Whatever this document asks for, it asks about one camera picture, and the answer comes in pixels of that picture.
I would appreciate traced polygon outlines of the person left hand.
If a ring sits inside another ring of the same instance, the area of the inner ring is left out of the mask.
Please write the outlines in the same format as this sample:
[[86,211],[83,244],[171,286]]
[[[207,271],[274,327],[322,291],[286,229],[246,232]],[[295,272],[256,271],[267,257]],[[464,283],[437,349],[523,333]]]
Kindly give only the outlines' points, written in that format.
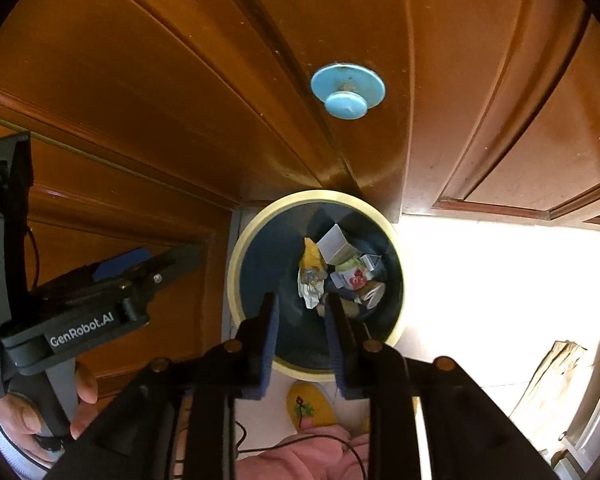
[[[79,404],[70,432],[76,440],[97,416],[98,385],[93,373],[80,362],[76,363],[76,394]],[[22,396],[9,393],[0,400],[0,425],[16,448],[45,466],[56,458],[44,450],[34,436],[42,431],[43,419],[36,408]]]

